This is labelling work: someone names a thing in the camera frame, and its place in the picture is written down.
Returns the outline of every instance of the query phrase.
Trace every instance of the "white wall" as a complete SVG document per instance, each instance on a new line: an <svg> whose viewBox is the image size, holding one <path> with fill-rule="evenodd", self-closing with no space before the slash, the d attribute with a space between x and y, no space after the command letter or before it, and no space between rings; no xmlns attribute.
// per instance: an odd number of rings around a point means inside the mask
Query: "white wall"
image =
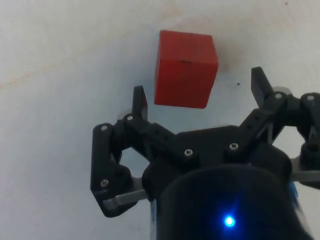
<svg viewBox="0 0 320 240"><path fill-rule="evenodd" d="M4 240L148 239L148 202L107 219L89 189L92 129L130 107L134 86L144 85L150 121L175 133L240 124L256 107L251 67L262 66L273 85L298 97L320 92L317 0L1 0L0 6ZM220 69L206 109L153 105L160 29L213 35ZM295 157L301 143L288 129L277 146ZM146 166L133 151L123 159L135 175ZM320 239L320 194L298 190Z"/></svg>

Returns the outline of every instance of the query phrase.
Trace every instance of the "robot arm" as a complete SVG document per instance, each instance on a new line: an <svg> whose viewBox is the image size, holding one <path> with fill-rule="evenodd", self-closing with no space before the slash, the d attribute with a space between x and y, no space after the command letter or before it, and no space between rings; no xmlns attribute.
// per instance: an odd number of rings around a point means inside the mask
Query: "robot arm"
<svg viewBox="0 0 320 240"><path fill-rule="evenodd" d="M320 94L298 99L274 91L260 67L251 71L251 90L258 108L240 126L174 134L148 122L144 90L135 87L132 112L93 130L90 189L103 214L116 217L148 199L157 210L157 240L263 239L266 233L272 238L265 239L311 239L288 186L299 181L320 189ZM305 139L298 158L272 145L284 126L295 126ZM127 148L149 161L141 178L120 165ZM230 230L224 220L237 224Z"/></svg>

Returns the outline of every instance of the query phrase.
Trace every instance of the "red block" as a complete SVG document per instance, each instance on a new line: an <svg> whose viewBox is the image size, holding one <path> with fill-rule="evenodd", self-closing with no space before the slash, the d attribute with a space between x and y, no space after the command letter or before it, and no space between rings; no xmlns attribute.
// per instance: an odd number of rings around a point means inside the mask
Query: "red block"
<svg viewBox="0 0 320 240"><path fill-rule="evenodd" d="M205 108L218 65L212 36L160 31L154 103Z"/></svg>

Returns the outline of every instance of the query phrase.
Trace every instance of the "white surface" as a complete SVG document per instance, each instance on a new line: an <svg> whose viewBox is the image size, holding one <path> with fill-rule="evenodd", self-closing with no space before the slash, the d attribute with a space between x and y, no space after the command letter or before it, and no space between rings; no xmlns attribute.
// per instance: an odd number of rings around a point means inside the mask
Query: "white surface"
<svg viewBox="0 0 320 240"><path fill-rule="evenodd" d="M1 0L0 239L147 240L148 202L107 219L90 192L93 127L114 123L137 85L149 120L175 133L238 125L256 107L255 66L298 97L320 92L320 1L287 2ZM213 35L220 69L206 109L153 105L160 29ZM301 143L288 129L277 146L295 157ZM133 151L123 159L135 175L146 166ZM298 190L320 239L320 194Z"/></svg>

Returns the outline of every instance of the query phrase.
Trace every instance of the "black cylindrical housing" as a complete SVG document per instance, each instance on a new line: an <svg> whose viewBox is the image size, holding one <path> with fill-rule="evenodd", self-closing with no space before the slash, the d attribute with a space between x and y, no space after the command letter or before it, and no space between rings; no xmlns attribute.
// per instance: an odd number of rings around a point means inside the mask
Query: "black cylindrical housing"
<svg viewBox="0 0 320 240"><path fill-rule="evenodd" d="M286 189L248 165L192 171L156 200L156 240L311 240Z"/></svg>

